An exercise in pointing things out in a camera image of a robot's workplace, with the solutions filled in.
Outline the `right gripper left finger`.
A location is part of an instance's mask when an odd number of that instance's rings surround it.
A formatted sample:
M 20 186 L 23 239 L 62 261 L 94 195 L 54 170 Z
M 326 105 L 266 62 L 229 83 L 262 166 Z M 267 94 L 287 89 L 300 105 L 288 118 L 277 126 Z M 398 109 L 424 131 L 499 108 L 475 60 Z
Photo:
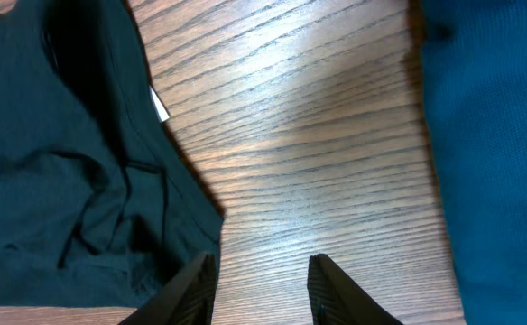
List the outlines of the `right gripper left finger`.
M 210 325 L 216 289 L 215 257 L 201 253 L 119 325 Z

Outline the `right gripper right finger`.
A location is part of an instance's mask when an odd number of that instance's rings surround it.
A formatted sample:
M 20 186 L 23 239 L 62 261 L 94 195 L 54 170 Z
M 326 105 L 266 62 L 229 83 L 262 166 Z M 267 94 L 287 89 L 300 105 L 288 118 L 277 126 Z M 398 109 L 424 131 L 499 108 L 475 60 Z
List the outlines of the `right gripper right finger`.
M 402 325 L 328 255 L 312 255 L 307 288 L 314 325 Z

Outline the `black t-shirt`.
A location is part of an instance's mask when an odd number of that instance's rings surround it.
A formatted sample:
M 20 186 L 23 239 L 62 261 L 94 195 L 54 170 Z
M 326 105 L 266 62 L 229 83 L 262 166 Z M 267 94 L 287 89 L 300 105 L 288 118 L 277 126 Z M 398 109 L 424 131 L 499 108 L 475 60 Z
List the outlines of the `black t-shirt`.
M 137 307 L 222 218 L 164 133 L 125 3 L 0 14 L 0 306 Z

